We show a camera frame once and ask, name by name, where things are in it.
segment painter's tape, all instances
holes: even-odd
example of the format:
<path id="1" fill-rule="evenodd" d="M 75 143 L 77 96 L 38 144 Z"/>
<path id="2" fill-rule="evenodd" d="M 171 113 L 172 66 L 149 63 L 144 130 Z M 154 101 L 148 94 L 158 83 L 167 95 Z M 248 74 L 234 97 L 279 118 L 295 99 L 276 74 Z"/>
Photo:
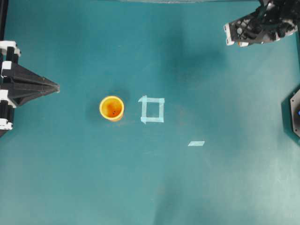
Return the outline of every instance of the painter's tape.
<path id="1" fill-rule="evenodd" d="M 142 102 L 142 116 L 141 122 L 146 124 L 146 122 L 156 122 L 163 123 L 164 122 L 164 98 L 153 98 L 147 97 L 146 95 L 141 97 L 138 102 Z M 147 103 L 159 103 L 159 114 L 158 117 L 147 117 Z"/>
<path id="2" fill-rule="evenodd" d="M 205 141 L 201 141 L 201 142 L 190 142 L 188 144 L 188 146 L 203 146 L 205 143 Z"/>

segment teal surface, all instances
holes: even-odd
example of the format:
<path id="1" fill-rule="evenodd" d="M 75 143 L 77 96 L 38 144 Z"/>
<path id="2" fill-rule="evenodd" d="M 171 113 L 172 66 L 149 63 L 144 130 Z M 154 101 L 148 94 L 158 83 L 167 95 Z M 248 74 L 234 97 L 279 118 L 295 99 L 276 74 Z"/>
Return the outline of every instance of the teal surface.
<path id="1" fill-rule="evenodd" d="M 257 6 L 11 0 L 6 39 L 60 93 L 18 108 L 0 140 L 0 224 L 299 224 L 296 36 L 225 44 Z M 110 94 L 117 123 L 98 111 Z M 140 121 L 142 95 L 165 98 L 164 123 Z"/>

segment cup rim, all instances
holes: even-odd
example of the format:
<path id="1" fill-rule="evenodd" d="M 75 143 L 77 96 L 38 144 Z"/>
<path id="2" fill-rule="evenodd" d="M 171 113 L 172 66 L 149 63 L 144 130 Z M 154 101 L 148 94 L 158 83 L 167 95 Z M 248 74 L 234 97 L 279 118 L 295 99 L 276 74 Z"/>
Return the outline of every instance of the cup rim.
<path id="1" fill-rule="evenodd" d="M 103 105 L 103 103 L 104 103 L 106 100 L 108 100 L 108 99 L 116 99 L 116 100 L 118 100 L 118 101 L 121 103 L 122 109 L 121 109 L 121 112 L 119 113 L 119 115 L 117 115 L 117 116 L 115 116 L 115 117 L 108 117 L 108 116 L 104 115 L 104 113 L 102 112 L 102 105 Z M 105 97 L 105 98 L 102 99 L 102 101 L 101 101 L 101 103 L 100 103 L 100 105 L 99 105 L 99 111 L 100 111 L 101 115 L 102 115 L 105 119 L 108 119 L 108 120 L 117 120 L 117 119 L 119 119 L 119 118 L 123 115 L 123 113 L 124 113 L 124 103 L 123 103 L 123 101 L 122 101 L 119 97 L 117 97 L 117 96 L 113 96 L 113 95 L 107 96 L 107 97 Z"/>

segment white clip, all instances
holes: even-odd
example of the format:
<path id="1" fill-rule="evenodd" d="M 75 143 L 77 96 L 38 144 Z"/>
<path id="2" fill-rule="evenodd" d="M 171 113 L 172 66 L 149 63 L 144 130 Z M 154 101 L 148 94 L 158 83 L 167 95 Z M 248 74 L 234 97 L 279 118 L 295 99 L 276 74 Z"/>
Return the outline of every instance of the white clip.
<path id="1" fill-rule="evenodd" d="M 0 49 L 3 55 L 7 54 L 8 47 L 13 47 L 15 49 L 14 54 L 17 54 L 19 57 L 21 56 L 21 51 L 15 41 L 0 41 Z"/>
<path id="2" fill-rule="evenodd" d="M 231 39 L 229 23 L 225 24 L 223 28 L 224 28 L 224 32 L 226 33 L 226 44 L 233 45 L 234 41 L 232 41 Z"/>
<path id="3" fill-rule="evenodd" d="M 1 68 L 1 77 L 3 78 L 4 76 L 2 75 L 2 71 L 4 69 L 11 69 L 11 61 L 4 61 L 2 62 L 2 68 Z"/>
<path id="4" fill-rule="evenodd" d="M 0 130 L 12 130 L 13 124 L 7 119 L 0 118 Z"/>
<path id="5" fill-rule="evenodd" d="M 0 90 L 0 101 L 8 101 L 8 105 L 11 105 L 14 109 L 16 108 L 16 105 L 8 98 L 8 90 Z"/>

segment yellow cup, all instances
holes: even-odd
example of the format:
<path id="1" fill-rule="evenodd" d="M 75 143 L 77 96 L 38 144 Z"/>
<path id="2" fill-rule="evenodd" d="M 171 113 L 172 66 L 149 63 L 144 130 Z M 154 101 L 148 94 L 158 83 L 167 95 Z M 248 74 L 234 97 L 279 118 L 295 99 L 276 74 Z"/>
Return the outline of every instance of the yellow cup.
<path id="1" fill-rule="evenodd" d="M 105 119 L 116 122 L 123 117 L 124 103 L 117 96 L 107 96 L 101 101 L 99 111 Z"/>

